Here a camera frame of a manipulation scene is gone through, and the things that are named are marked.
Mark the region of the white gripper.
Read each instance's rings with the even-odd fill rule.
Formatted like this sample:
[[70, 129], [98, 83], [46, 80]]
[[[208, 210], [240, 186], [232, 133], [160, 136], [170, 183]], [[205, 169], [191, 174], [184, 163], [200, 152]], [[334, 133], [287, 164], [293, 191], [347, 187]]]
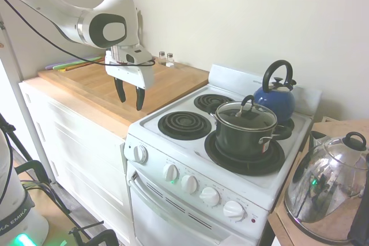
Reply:
[[142, 110], [145, 100], [145, 89], [154, 84], [153, 67], [134, 67], [134, 66], [112, 66], [117, 65], [112, 57], [111, 51], [106, 51], [105, 66], [108, 75], [114, 77], [114, 84], [121, 103], [126, 101], [126, 95], [123, 88], [123, 81], [135, 85], [136, 91], [136, 110]]

